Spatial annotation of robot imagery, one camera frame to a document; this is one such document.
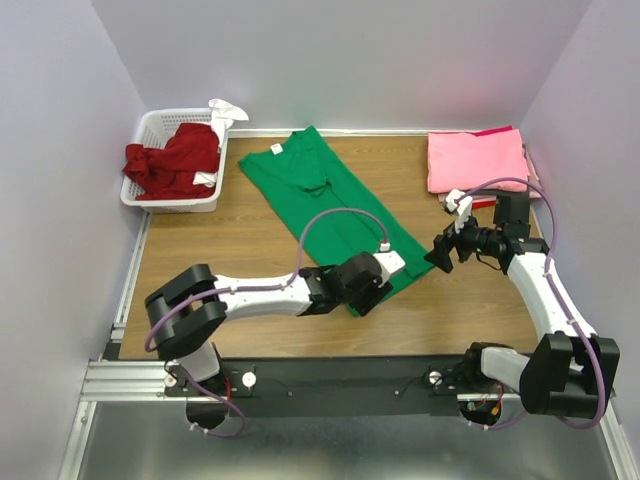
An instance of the green shirt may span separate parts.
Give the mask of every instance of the green shirt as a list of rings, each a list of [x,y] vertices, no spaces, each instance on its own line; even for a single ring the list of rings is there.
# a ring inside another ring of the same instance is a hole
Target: green shirt
[[[324,210],[360,208],[386,226],[391,248],[406,263],[391,279],[393,290],[385,300],[433,268],[424,260],[427,251],[340,161],[314,127],[292,133],[281,146],[278,154],[269,150],[247,155],[240,168],[297,239],[307,222]],[[373,220],[337,213],[318,220],[304,248],[319,265],[334,265],[363,251],[375,252],[381,239],[382,232]]]

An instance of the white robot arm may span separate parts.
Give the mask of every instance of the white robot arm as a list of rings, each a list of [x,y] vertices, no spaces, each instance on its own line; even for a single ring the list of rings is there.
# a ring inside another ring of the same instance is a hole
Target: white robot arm
[[[389,280],[404,266],[395,251],[362,252],[342,265],[307,267],[275,278],[214,276],[207,265],[194,265],[145,300],[150,337],[161,360],[177,360],[193,380],[206,382],[221,373],[208,339],[223,321],[319,315],[341,304],[366,315],[392,290]],[[198,296],[203,304],[194,308]]]
[[[580,327],[595,351],[597,368],[604,379],[605,401],[611,393],[620,352],[615,341],[596,335],[569,299],[553,259],[547,258],[544,240],[529,237],[528,194],[498,196],[496,228],[478,226],[471,214],[471,198],[460,191],[451,192],[444,207],[457,218],[436,237],[425,259],[447,273],[453,269],[449,258],[453,248],[461,263],[474,253],[498,259],[500,269],[522,295],[539,340],[531,356],[507,346],[474,343],[464,365],[455,369],[457,378],[450,381],[493,379],[519,393],[529,413],[593,418],[598,404],[596,375],[573,324]],[[553,276],[557,292],[548,275]],[[573,318],[567,317],[566,310]]]

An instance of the plastic basket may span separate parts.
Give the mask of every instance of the plastic basket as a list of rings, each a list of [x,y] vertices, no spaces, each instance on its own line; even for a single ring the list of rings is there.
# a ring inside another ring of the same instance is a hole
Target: plastic basket
[[[140,120],[133,142],[140,143],[145,147],[164,148],[180,124],[185,122],[210,124],[211,110],[208,108],[172,108],[146,113]],[[142,207],[151,213],[213,212],[222,191],[226,158],[227,140],[225,139],[220,150],[220,166],[216,186],[210,197],[185,200],[136,200],[138,195],[144,193],[144,189],[125,175],[120,199],[125,205]]]

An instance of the lavender wall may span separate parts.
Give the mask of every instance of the lavender wall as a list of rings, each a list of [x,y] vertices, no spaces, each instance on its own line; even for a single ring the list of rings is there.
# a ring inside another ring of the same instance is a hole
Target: lavender wall
[[[0,63],[0,478],[53,479],[139,225],[118,193],[143,106],[85,0],[0,2]]]
[[[558,270],[583,315],[622,350],[616,406],[640,452],[640,4],[596,0],[522,124],[558,210]],[[543,216],[549,232],[548,216]]]
[[[261,128],[519,123],[589,3],[93,0],[149,108]]]

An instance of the wooden table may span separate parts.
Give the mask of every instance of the wooden table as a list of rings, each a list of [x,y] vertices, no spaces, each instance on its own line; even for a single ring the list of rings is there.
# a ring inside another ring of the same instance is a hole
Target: wooden table
[[[293,269],[296,240],[237,162],[281,141],[229,142],[224,186],[212,213],[154,215],[147,236],[121,359],[154,358],[145,297],[196,263],[232,277],[269,277]],[[332,137],[331,148],[427,249],[449,224],[437,198],[425,191],[426,138]],[[476,211],[491,225],[492,208]],[[303,265],[314,265],[305,255]],[[460,353],[473,341],[533,351],[535,330],[509,280],[471,260],[446,275],[433,270],[406,290],[355,318],[345,307],[329,315],[265,316],[223,324],[212,337],[227,357],[405,355]]]

